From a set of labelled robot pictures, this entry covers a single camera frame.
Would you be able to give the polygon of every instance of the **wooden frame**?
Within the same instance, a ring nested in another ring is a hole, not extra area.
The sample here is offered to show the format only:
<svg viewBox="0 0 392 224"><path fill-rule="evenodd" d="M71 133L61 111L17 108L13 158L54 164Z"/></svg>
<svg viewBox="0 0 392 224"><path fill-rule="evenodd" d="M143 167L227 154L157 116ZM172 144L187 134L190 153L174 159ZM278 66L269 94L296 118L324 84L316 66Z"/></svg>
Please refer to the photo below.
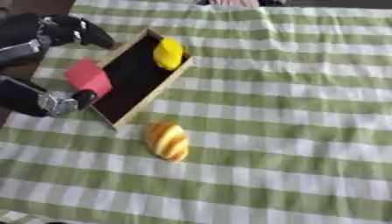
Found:
<svg viewBox="0 0 392 224"><path fill-rule="evenodd" d="M147 36L153 37L154 39L158 39L158 40L163 38L159 34L155 33L154 31L146 29L142 31L140 34L138 34L132 41L121 45L116 50L114 50L107 58L104 58L101 61L99 61L97 64L98 67L104 69L112 61L114 61L116 58L123 55L123 53L127 52L132 46L134 46L135 44L137 44L139 41L141 41ZM192 63L193 63L193 58L189 54L184 53L183 62L181 66L177 68L175 71L173 71L169 76L167 76L167 78L165 78L152 91L150 91L141 101L139 101L136 105L134 105L127 113L125 113L120 119L118 119L115 122L110 121L110 119L108 119L107 116L95 106L95 104L92 106L92 108L98 114L100 114L105 121L113 125L115 129L118 129L121 125L130 122L137 115L138 112L140 112L145 106L147 106L147 104L152 102L163 90L165 90L165 88L171 85L187 68L189 68L189 66Z"/></svg>

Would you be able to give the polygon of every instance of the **wooden tray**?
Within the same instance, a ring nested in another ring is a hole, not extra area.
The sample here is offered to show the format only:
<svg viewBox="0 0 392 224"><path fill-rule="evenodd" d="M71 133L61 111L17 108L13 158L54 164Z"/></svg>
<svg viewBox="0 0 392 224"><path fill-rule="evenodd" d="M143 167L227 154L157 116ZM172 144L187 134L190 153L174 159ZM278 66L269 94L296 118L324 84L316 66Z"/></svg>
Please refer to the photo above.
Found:
<svg viewBox="0 0 392 224"><path fill-rule="evenodd" d="M152 53L160 39L154 31L144 30L98 62L113 88L93 108L116 129L134 118L192 64L192 57L184 53L181 66L175 71L159 67Z"/></svg>

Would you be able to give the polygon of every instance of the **pink object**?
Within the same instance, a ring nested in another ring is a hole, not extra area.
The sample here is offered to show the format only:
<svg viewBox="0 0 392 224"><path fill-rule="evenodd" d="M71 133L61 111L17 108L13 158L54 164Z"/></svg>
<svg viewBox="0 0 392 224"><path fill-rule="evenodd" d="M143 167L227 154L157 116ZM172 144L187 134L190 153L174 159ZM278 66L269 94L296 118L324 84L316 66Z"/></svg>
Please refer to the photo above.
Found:
<svg viewBox="0 0 392 224"><path fill-rule="evenodd" d="M103 97L112 85L108 76L91 59L81 59L68 70L66 78L76 89L91 89Z"/></svg>
<svg viewBox="0 0 392 224"><path fill-rule="evenodd" d="M260 7L257 0L210 0L210 4L241 5L246 7Z"/></svg>

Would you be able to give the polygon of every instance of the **table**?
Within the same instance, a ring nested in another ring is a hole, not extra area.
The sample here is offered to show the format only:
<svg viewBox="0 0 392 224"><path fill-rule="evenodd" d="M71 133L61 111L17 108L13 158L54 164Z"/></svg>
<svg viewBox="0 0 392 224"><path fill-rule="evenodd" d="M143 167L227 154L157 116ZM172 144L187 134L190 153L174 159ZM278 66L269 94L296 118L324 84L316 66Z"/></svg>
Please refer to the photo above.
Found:
<svg viewBox="0 0 392 224"><path fill-rule="evenodd" d="M391 11L174 2L76 2L119 42L147 26L178 39L194 66L118 132L88 110L12 114L0 208L98 223L391 221ZM70 91L65 69L107 53L53 48L34 80ZM186 130L185 162L142 141L158 121Z"/></svg>

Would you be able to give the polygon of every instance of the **robot finger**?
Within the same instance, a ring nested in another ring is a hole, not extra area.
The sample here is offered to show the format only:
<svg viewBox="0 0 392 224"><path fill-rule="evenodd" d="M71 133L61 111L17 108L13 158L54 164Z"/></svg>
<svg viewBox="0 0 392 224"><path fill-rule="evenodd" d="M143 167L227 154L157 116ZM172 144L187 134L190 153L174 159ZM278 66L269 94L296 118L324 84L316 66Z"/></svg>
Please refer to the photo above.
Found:
<svg viewBox="0 0 392 224"><path fill-rule="evenodd" d="M52 15L52 21L63 29L73 31L74 39L83 45L96 45L111 49L115 41L101 27L84 18L69 17L65 15Z"/></svg>

